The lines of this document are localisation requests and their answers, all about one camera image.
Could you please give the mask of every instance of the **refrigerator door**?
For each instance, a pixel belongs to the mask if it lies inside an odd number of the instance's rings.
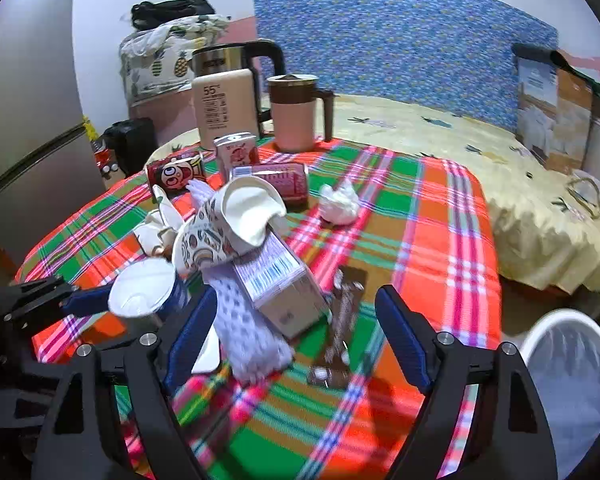
[[[0,246],[19,266],[46,234],[103,192],[89,141],[81,136],[0,192]]]
[[[0,1],[0,176],[82,123],[72,0]],[[0,192],[0,245],[14,263],[104,191],[82,136]]]

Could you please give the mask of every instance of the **black bag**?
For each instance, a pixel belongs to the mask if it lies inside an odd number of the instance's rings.
[[[102,137],[116,153],[118,165],[126,176],[142,171],[149,156],[158,149],[154,122],[149,118],[113,123]]]
[[[131,7],[131,22],[137,30],[151,30],[176,18],[215,14],[206,0],[170,0],[159,4],[142,2]]]

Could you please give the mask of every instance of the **mug handle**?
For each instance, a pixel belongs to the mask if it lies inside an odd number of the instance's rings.
[[[331,139],[333,139],[333,101],[336,97],[336,94],[334,94],[333,90],[314,88],[312,96],[322,99],[324,116],[324,142],[331,142]]]

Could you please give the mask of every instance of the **red can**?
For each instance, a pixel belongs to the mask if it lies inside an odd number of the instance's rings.
[[[269,182],[280,193],[287,206],[307,207],[309,205],[309,171],[300,162],[282,164],[255,164],[233,168],[231,178],[252,175]]]
[[[169,198],[186,192],[189,180],[195,178],[206,182],[202,155],[193,146],[151,162],[144,170],[152,193],[154,184],[157,184]]]

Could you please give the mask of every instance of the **pineapple print fabric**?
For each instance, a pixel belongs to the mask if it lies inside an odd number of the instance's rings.
[[[127,102],[131,105],[188,84],[193,78],[191,53],[215,44],[228,24],[219,14],[187,16],[127,36],[120,44]]]

